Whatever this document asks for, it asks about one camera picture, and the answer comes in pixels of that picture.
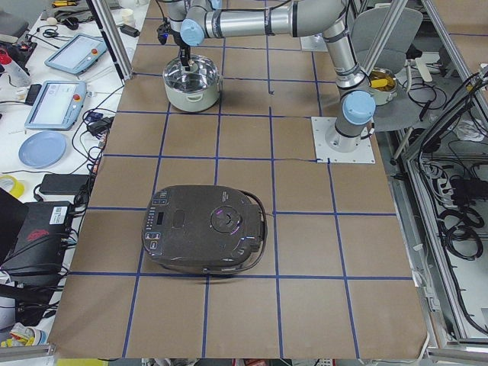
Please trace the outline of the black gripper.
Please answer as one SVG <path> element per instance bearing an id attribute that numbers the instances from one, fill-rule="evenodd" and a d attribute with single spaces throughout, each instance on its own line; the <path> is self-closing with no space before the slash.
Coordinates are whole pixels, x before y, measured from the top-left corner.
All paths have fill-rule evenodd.
<path id="1" fill-rule="evenodd" d="M 176 45 L 180 47 L 179 50 L 179 59 L 181 62 L 181 67 L 184 71 L 190 72 L 191 71 L 191 48 L 186 42 L 182 39 L 181 34 L 176 30 L 172 31 L 172 36 Z"/>

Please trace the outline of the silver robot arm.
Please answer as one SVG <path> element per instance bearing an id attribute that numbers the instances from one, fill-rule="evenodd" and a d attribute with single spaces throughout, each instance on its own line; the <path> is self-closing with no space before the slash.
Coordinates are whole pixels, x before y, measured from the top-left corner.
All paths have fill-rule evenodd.
<path id="1" fill-rule="evenodd" d="M 287 34 L 304 51 L 327 53 L 335 70 L 340 112 L 325 129 L 326 145 L 338 153 L 351 153 L 366 139 L 364 129 L 376 104 L 368 93 L 368 74 L 356 59 L 346 20 L 345 1 L 285 1 L 264 8 L 224 8 L 221 1 L 167 1 L 160 43 L 172 36 L 179 59 L 191 68 L 191 48 L 204 40 Z"/>

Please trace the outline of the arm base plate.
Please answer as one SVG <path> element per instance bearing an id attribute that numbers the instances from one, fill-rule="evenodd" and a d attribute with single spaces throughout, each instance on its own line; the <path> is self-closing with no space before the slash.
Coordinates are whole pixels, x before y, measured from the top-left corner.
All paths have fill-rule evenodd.
<path id="1" fill-rule="evenodd" d="M 302 51 L 307 52 L 328 52 L 327 45 L 322 34 L 301 37 L 300 47 Z"/>
<path id="2" fill-rule="evenodd" d="M 374 164 L 367 127 L 359 136 L 345 137 L 336 130 L 336 117 L 311 117 L 316 161 L 321 163 Z"/>

